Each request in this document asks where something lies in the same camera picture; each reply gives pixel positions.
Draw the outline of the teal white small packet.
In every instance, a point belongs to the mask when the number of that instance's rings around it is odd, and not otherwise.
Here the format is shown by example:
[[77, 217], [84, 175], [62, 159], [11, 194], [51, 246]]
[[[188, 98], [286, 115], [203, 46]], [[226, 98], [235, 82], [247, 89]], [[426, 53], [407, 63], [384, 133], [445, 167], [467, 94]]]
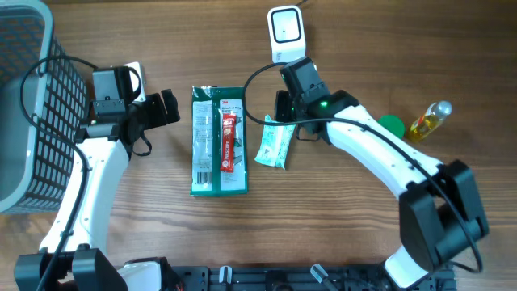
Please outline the teal white small packet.
[[264, 166], [285, 169], [294, 130], [295, 125], [264, 125], [261, 146], [254, 160]]

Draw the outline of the red coffee stick sachet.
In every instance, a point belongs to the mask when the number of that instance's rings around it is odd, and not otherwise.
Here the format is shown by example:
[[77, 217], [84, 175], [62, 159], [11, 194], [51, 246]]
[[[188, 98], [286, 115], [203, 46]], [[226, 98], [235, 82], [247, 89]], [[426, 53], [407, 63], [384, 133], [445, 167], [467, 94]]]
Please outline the red coffee stick sachet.
[[237, 123], [237, 115], [233, 113], [224, 113], [222, 120], [222, 154], [221, 154], [221, 171], [225, 173], [233, 172], [233, 147], [235, 126]]

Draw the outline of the green 3M glove package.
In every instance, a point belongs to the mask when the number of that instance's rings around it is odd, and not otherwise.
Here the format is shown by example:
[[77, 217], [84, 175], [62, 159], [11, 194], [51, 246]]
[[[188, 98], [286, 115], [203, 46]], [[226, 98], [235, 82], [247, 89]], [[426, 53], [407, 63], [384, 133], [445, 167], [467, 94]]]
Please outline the green 3M glove package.
[[[193, 196], [232, 196], [248, 193], [246, 117], [239, 86], [194, 86], [191, 94]], [[221, 170], [225, 151], [223, 119], [235, 115], [233, 171]]]

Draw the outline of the small green white jar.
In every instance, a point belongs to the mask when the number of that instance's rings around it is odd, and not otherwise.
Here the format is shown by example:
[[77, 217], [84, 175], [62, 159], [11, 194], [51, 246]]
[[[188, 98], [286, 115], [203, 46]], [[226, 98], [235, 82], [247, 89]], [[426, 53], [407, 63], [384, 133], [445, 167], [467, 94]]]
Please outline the small green white jar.
[[406, 127], [403, 121], [397, 116], [382, 116], [378, 120], [378, 123], [398, 138], [403, 138], [405, 135]]

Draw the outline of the yellow liquid bottle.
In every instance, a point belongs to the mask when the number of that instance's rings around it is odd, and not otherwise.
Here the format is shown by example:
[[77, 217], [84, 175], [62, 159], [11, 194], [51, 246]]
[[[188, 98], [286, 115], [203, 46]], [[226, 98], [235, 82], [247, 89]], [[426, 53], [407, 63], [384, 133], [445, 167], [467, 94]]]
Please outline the yellow liquid bottle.
[[433, 103], [407, 130], [406, 138], [419, 142], [437, 129], [452, 114], [452, 104], [448, 101]]

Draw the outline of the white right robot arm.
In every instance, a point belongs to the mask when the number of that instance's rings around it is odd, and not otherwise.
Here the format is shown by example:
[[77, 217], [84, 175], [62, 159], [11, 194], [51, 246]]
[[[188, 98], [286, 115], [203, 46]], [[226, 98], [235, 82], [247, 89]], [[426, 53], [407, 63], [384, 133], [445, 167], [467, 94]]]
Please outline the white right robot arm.
[[443, 164], [407, 145], [378, 124], [345, 91], [330, 93], [308, 57], [280, 69], [287, 87], [278, 93], [275, 118], [349, 153], [374, 174], [398, 202], [401, 247], [383, 263], [398, 289], [408, 289], [455, 263], [489, 233], [471, 169], [456, 160]]

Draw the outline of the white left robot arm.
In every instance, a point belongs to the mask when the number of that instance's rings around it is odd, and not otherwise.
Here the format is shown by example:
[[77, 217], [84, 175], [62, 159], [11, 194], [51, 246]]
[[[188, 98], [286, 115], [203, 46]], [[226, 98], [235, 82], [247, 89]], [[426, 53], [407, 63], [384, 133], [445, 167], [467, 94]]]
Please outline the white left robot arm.
[[105, 255], [108, 221], [133, 145], [145, 130], [179, 121], [171, 91], [147, 95], [137, 62], [96, 69], [95, 98], [72, 140], [75, 158], [61, 207], [33, 255], [21, 255], [14, 277], [21, 290], [180, 290], [164, 257], [114, 267]]

